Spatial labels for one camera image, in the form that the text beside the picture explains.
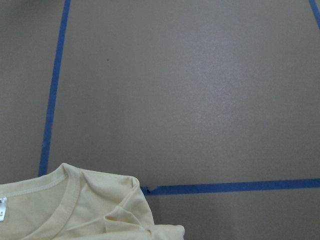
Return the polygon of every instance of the blue painter's tape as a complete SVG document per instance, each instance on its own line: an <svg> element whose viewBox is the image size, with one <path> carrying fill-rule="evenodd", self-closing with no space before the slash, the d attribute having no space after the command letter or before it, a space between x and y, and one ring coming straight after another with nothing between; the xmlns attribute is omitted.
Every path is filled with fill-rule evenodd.
<svg viewBox="0 0 320 240"><path fill-rule="evenodd" d="M39 171L38 171L39 177L42 175L46 175L47 169L48 169L52 125L54 122L59 74L60 74L60 67L61 67L61 61L62 61L62 54L64 50L65 34L66 34L66 28L67 28L70 3L71 3L71 0L64 1L63 12L61 17L59 37L58 37L58 43L56 46L53 73L52 73L52 79L51 79L49 101L48 101L47 112L46 112L43 142L42 142L42 148L41 148L41 159L40 159Z"/></svg>
<svg viewBox="0 0 320 240"><path fill-rule="evenodd" d="M154 190L141 187L144 195L205 194L244 191L320 188L320 178L278 181L253 181L195 185L158 186Z"/></svg>
<svg viewBox="0 0 320 240"><path fill-rule="evenodd" d="M309 0L309 3L313 11L313 15L315 17L316 23L318 24L318 27L320 30L320 12L319 12L319 8L317 6L316 0Z"/></svg>

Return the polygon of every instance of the t-shirt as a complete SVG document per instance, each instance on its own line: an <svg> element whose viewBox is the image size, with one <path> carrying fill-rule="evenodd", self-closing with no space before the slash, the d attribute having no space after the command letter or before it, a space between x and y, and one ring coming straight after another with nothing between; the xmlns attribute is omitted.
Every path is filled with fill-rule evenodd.
<svg viewBox="0 0 320 240"><path fill-rule="evenodd" d="M0 185L0 240L183 240L184 234L181 225L154 224L133 176L62 163L47 175Z"/></svg>

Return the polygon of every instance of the care label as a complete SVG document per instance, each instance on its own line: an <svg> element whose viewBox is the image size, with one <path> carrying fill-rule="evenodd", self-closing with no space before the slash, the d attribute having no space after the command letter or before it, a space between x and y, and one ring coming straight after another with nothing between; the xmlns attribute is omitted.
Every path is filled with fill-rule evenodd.
<svg viewBox="0 0 320 240"><path fill-rule="evenodd" d="M0 197L0 222L2 222L5 219L6 208L7 208L7 198Z"/></svg>

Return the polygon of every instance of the concrete floor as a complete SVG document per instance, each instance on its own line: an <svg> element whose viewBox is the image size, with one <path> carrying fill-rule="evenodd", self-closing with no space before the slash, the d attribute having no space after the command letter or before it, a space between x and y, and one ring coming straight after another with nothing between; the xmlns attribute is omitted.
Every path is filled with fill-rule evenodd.
<svg viewBox="0 0 320 240"><path fill-rule="evenodd" d="M0 184L38 174L63 7L1 1ZM319 53L308 1L73 0L48 172L64 162L151 187L320 178ZM186 240L318 240L319 197L146 198Z"/></svg>

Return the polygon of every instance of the shirt sleeve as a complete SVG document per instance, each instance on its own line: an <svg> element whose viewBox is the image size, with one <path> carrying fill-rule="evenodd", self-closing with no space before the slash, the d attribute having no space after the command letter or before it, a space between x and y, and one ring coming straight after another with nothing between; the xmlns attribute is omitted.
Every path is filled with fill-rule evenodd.
<svg viewBox="0 0 320 240"><path fill-rule="evenodd" d="M132 177L131 191L104 216L104 223L106 233L117 235L119 240L183 240L185 234L181 225L154 224L151 209L135 177Z"/></svg>

